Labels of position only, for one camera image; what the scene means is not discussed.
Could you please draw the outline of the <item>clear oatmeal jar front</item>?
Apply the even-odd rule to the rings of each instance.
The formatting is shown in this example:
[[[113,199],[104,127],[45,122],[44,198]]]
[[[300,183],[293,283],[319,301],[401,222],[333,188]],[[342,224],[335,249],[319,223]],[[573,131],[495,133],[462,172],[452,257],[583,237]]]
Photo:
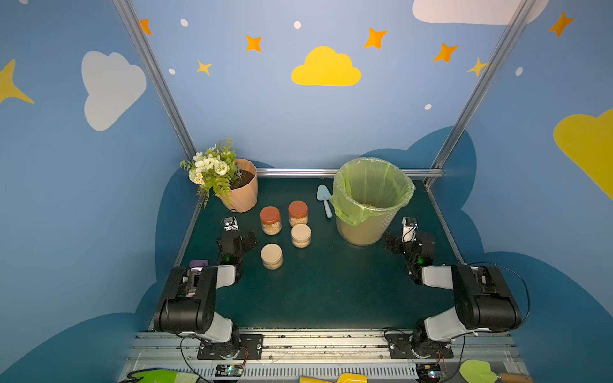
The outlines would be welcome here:
[[[283,250],[278,244],[267,244],[260,252],[263,266],[268,270],[276,270],[283,265]]]

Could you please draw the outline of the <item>beige jar lid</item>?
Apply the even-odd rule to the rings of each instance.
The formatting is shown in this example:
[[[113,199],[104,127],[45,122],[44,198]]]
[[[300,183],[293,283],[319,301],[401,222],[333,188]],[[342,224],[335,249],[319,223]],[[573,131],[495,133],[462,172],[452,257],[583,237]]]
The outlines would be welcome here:
[[[260,255],[264,263],[274,264],[283,259],[283,250],[278,244],[267,244],[262,248]]]

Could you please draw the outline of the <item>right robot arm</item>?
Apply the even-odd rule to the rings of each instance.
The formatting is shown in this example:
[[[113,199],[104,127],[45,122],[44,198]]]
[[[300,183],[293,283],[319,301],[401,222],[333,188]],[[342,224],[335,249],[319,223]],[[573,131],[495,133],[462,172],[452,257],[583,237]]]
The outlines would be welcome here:
[[[528,319],[504,278],[492,263],[434,265],[434,241],[426,234],[383,235],[385,247],[405,258],[405,272],[420,286],[453,292],[453,306],[417,321],[410,335],[411,352],[419,358],[444,356],[455,338],[470,333],[501,333],[521,327]]]

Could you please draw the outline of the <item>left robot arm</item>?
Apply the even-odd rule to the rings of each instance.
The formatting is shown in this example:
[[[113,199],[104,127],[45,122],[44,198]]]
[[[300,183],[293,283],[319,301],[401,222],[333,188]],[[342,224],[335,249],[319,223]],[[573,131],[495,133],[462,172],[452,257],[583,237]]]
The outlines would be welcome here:
[[[237,284],[244,274],[244,255],[257,245],[255,233],[227,230],[217,240],[216,265],[174,267],[164,286],[153,327],[157,332],[201,342],[199,359],[232,360],[240,356],[239,330],[216,312],[216,293]]]

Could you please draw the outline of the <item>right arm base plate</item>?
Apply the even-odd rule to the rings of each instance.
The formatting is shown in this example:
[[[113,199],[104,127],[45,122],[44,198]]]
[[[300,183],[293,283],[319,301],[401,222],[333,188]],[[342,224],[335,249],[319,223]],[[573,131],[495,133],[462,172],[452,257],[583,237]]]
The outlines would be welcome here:
[[[453,358],[453,351],[449,342],[436,342],[429,338],[414,340],[413,335],[403,333],[384,333],[383,338],[388,344],[392,359]]]

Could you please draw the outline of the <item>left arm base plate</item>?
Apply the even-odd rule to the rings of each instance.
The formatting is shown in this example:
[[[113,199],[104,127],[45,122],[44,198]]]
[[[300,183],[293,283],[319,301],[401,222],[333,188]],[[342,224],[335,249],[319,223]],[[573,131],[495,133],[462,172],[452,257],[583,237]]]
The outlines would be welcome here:
[[[231,336],[229,342],[201,341],[196,358],[198,360],[239,361],[260,360],[263,351],[263,335],[238,334]]]

